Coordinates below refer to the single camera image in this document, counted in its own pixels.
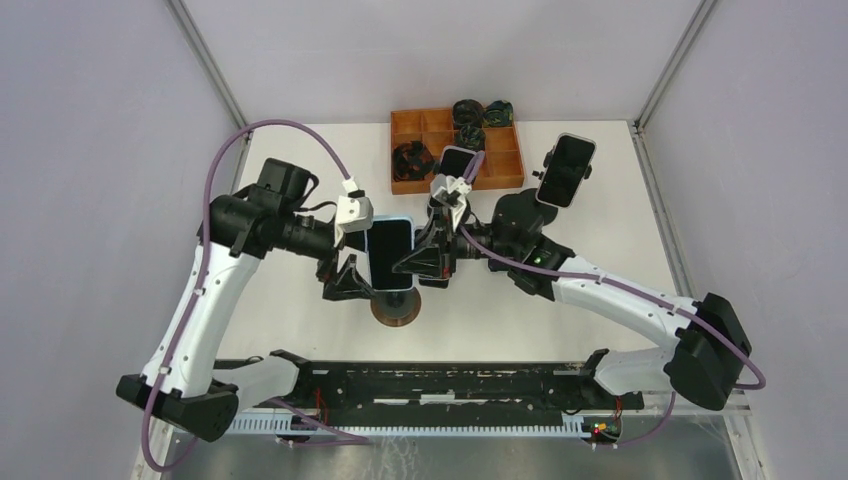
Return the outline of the blue-case smartphone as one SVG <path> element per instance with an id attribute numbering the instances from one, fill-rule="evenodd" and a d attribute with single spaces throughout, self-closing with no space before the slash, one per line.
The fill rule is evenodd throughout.
<path id="1" fill-rule="evenodd" d="M 409 216 L 376 216 L 365 233 L 370 283 L 377 292 L 405 292 L 413 275 L 395 273 L 394 265 L 414 248 L 414 223 Z"/>

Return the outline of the wooden-base grey phone stand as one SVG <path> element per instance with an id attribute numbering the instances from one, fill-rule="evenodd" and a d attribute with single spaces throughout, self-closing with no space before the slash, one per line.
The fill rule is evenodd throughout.
<path id="1" fill-rule="evenodd" d="M 374 318 L 384 326 L 399 328 L 414 321 L 422 307 L 419 291 L 378 292 L 370 301 Z"/>

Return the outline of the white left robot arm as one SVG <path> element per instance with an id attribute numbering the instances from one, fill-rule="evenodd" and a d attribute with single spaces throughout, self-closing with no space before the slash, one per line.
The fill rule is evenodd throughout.
<path id="1" fill-rule="evenodd" d="M 349 178 L 333 220 L 323 222 L 303 206 L 318 183 L 308 170 L 269 158 L 256 182 L 209 203 L 178 309 L 141 373 L 119 380 L 119 398 L 206 442 L 222 437 L 238 413 L 272 398 L 295 408 L 312 399 L 314 381 L 300 372 L 300 360 L 272 353 L 220 368 L 216 356 L 246 285 L 274 249 L 317 260 L 328 300 L 372 296 L 355 259 L 338 262 L 345 235 L 372 226 L 370 199 Z"/>

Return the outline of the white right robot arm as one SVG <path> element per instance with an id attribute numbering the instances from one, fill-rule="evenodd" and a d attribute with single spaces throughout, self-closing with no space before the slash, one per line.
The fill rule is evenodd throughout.
<path id="1" fill-rule="evenodd" d="M 753 367 L 752 346 L 726 298 L 665 294 L 613 275 L 544 235 L 556 215 L 531 189 L 502 196 L 488 223 L 454 226 L 449 208 L 431 201 L 412 250 L 392 269 L 446 287 L 458 260 L 484 259 L 528 295 L 586 309 L 652 342 L 649 349 L 590 356 L 577 392 L 591 408 L 650 390 L 720 411 L 733 391 L 745 389 L 739 377 Z"/>

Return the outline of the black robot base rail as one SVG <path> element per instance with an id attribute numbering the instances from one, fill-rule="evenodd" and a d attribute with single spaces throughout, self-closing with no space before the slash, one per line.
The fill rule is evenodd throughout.
<path id="1" fill-rule="evenodd" d="M 581 362 L 369 362 L 307 360 L 284 350 L 299 376 L 286 403 L 336 427 L 541 427 L 562 415 L 639 410 Z"/>

